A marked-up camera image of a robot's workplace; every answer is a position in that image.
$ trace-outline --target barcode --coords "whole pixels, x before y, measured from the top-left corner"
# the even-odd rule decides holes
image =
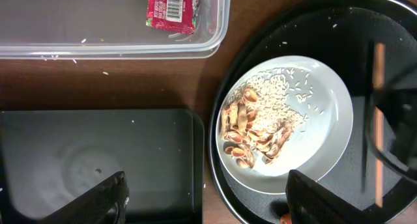
[[[182,21],[182,0],[167,0],[167,21]]]

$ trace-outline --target brown stick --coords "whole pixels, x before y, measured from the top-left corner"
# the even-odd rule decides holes
[[[384,73],[385,73],[385,45],[378,43],[375,46],[375,56],[373,65],[373,88],[378,90],[384,85]],[[375,145],[377,149],[382,151],[384,144],[384,119],[382,112],[375,107],[374,118],[374,137]],[[383,164],[380,160],[376,161],[375,171],[375,204],[382,208],[382,174]]]

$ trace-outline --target wooden table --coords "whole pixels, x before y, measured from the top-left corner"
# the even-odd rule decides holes
[[[187,107],[207,126],[220,81],[242,45],[303,0],[231,0],[227,35],[209,59],[177,61],[0,61],[5,109]],[[238,223],[220,199],[206,163],[205,223]],[[413,223],[417,203],[392,223]]]

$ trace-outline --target white bowl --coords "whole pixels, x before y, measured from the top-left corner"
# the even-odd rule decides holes
[[[303,116],[308,114],[309,119],[295,130],[282,150],[281,156],[272,165],[265,165],[262,162],[262,155],[254,152],[255,167],[240,168],[236,160],[224,152],[225,143],[230,142],[220,137],[220,113],[216,123],[217,148],[227,172],[243,186],[270,194],[285,193],[287,175],[291,169],[297,169],[315,181],[322,178],[345,151],[353,123],[351,97],[344,82],[327,65],[301,56],[278,57],[258,64],[233,85],[222,103],[222,108],[235,89],[249,78],[259,72],[277,68],[283,70],[281,73],[286,75],[290,87],[295,87],[295,83],[300,82],[297,87],[301,88],[301,91],[287,91],[289,93],[287,105]],[[293,79],[286,72],[287,68],[294,68]],[[295,95],[310,93],[310,90],[313,92],[312,97],[299,103]]]

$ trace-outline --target red packet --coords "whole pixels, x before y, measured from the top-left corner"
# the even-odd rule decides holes
[[[186,35],[194,33],[192,0],[149,0],[146,24]]]

